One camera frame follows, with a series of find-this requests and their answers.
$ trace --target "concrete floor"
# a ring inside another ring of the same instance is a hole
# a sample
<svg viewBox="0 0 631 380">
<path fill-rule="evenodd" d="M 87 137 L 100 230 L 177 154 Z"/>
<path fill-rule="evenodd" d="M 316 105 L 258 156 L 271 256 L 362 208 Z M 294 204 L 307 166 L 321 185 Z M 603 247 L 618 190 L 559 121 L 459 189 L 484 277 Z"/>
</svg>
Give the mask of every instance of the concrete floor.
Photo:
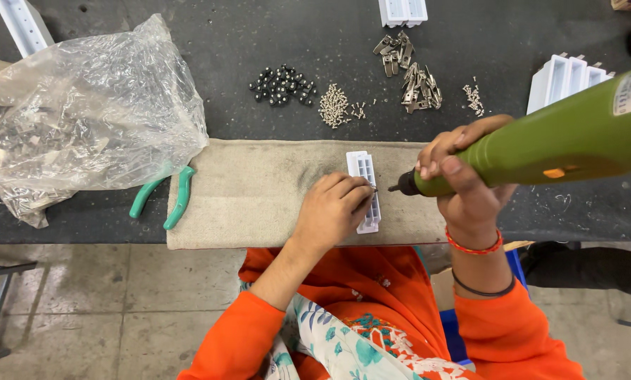
<svg viewBox="0 0 631 380">
<path fill-rule="evenodd" d="M 242 249 L 0 246 L 0 264 L 39 261 L 9 290 L 0 346 L 13 353 L 0 359 L 0 379 L 174 379 L 236 297 L 243 258 Z M 615 323 L 631 321 L 631 296 L 530 290 L 586 378 L 631 379 L 631 327 Z"/>
</svg>

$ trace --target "orange top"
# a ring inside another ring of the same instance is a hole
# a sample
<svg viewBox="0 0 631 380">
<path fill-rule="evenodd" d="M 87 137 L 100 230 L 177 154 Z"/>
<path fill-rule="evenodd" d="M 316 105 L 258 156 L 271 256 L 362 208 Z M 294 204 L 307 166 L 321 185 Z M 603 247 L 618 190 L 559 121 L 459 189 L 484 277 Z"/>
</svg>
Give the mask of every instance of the orange top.
<svg viewBox="0 0 631 380">
<path fill-rule="evenodd" d="M 238 272 L 241 280 L 256 281 L 279 251 L 248 249 Z M 441 378 L 434 370 L 424 371 L 450 357 L 428 274 L 411 247 L 332 249 L 298 292 L 423 378 Z M 550 338 L 545 315 L 519 283 L 501 298 L 455 298 L 459 333 L 478 371 L 466 370 L 458 379 L 583 378 L 580 365 L 567 359 L 564 344 Z M 241 292 L 178 379 L 262 378 L 258 374 L 266 370 L 264 359 L 284 316 L 252 293 Z M 301 379 L 330 378 L 311 356 L 291 356 Z"/>
</svg>

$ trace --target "orange sleeve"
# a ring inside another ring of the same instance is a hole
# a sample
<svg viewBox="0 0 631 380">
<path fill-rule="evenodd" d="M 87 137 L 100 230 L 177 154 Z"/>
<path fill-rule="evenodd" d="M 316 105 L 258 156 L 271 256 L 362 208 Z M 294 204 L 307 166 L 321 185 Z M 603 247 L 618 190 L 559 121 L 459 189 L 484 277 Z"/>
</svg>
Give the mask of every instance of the orange sleeve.
<svg viewBox="0 0 631 380">
<path fill-rule="evenodd" d="M 455 309 L 468 357 L 485 379 L 583 379 L 519 281 L 496 299 L 455 296 Z"/>
<path fill-rule="evenodd" d="M 178 380 L 252 379 L 273 345 L 285 312 L 243 291 L 205 335 Z"/>
</svg>

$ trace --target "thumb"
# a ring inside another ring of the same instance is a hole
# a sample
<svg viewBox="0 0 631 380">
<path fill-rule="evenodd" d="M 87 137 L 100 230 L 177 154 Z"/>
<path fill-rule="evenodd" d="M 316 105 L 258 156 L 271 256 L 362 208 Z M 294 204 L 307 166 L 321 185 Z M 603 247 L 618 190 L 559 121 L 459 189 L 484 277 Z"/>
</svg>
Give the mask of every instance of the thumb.
<svg viewBox="0 0 631 380">
<path fill-rule="evenodd" d="M 456 156 L 446 156 L 440 162 L 440 169 L 451 188 L 461 197 L 464 206 L 497 210 L 496 197 L 472 166 Z"/>
</svg>

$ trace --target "beige cloth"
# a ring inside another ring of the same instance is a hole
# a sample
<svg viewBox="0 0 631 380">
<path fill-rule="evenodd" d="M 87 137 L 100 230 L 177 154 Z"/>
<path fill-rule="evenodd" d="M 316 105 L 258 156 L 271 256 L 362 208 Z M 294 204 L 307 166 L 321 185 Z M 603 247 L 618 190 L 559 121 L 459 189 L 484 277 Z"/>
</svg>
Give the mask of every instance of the beige cloth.
<svg viewBox="0 0 631 380">
<path fill-rule="evenodd" d="M 388 192 L 416 162 L 421 142 L 218 140 L 190 166 L 191 198 L 184 216 L 168 231 L 170 249 L 281 247 L 290 237 L 304 194 L 322 175 L 348 172 L 347 151 L 366 150 L 379 188 L 377 233 L 354 233 L 342 246 L 444 242 L 435 199 Z M 168 213 L 177 198 L 170 184 Z"/>
</svg>

